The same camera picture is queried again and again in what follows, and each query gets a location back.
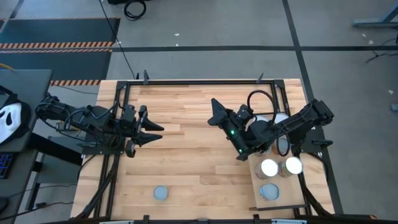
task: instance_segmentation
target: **orange striped tape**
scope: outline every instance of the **orange striped tape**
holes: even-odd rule
[[[74,47],[111,47],[112,41],[53,42],[53,43],[0,43],[0,49],[56,49]]]
[[[112,52],[111,49],[69,49],[69,50],[1,50],[0,54],[20,53],[70,53],[70,52]]]
[[[51,80],[52,86],[97,86],[101,80]]]
[[[74,18],[17,18],[10,20],[61,20],[61,19],[106,19],[105,17],[74,17]],[[120,19],[120,17],[108,17],[108,19]]]

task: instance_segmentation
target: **orange and black striped mat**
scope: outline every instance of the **orange and black striped mat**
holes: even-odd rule
[[[120,18],[109,20],[117,33]],[[0,63],[51,69],[52,85],[99,85],[111,58],[103,47],[114,41],[105,18],[10,19],[0,34]]]

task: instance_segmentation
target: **keyboard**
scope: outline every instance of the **keyboard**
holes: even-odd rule
[[[14,153],[0,152],[0,179],[7,178],[15,157],[16,155]]]

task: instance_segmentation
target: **desk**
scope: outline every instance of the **desk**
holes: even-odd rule
[[[207,124],[211,98],[236,110],[246,104],[251,91],[270,92],[270,87],[177,85],[173,81],[149,80],[147,86],[133,85],[130,89],[129,104],[136,108],[147,105],[149,119],[165,131],[161,133],[163,139],[138,148],[135,158],[121,156],[111,219],[142,220],[144,215],[150,215],[151,220],[225,220],[252,219],[253,214],[260,218],[293,218],[292,209],[249,210],[256,206],[249,162],[237,161],[236,151],[222,130]],[[289,109],[292,114],[297,113],[306,104],[300,80],[286,79],[282,83]],[[101,82],[97,105],[109,108],[114,104],[116,84],[117,81]],[[262,95],[253,96],[252,108],[257,113],[272,112],[271,103]],[[71,217],[78,215],[96,192],[102,161],[103,156],[96,156],[80,173]],[[308,188],[333,212],[322,164],[306,155],[302,155],[302,161]],[[163,202],[153,198],[156,185],[166,185],[169,190]],[[107,197],[105,192],[101,215],[105,214]]]
[[[16,192],[25,190],[30,173],[33,169],[37,151],[25,151],[29,142],[37,117],[34,114],[35,107],[42,101],[46,94],[51,79],[51,70],[0,70],[0,85],[18,94],[18,99],[29,104],[32,110],[29,122],[29,131],[16,141],[11,141],[0,146],[0,152],[20,152],[7,179],[0,180],[0,196],[7,197]],[[9,205],[0,214],[1,217],[16,214],[24,194],[13,196],[9,199]],[[13,223],[15,218],[3,221]]]

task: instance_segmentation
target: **round lid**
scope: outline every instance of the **round lid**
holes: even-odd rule
[[[265,159],[261,162],[261,170],[265,175],[273,177],[278,173],[278,164],[272,159]]]
[[[288,118],[289,116],[285,113],[277,113],[275,117],[275,124],[283,121],[284,119]]]
[[[261,116],[261,115],[256,115],[257,121],[269,121],[268,118],[266,118],[265,116]]]
[[[165,186],[157,186],[154,190],[156,200],[165,200],[167,198],[167,188]]]
[[[287,139],[285,136],[282,136],[278,139],[279,141],[279,150],[280,153],[285,154],[287,151],[287,147],[289,146],[289,144],[287,143]]]
[[[292,174],[299,174],[303,172],[303,164],[297,157],[290,157],[286,160],[286,168]]]
[[[263,185],[260,194],[268,200],[276,200],[279,197],[279,188],[275,184]]]

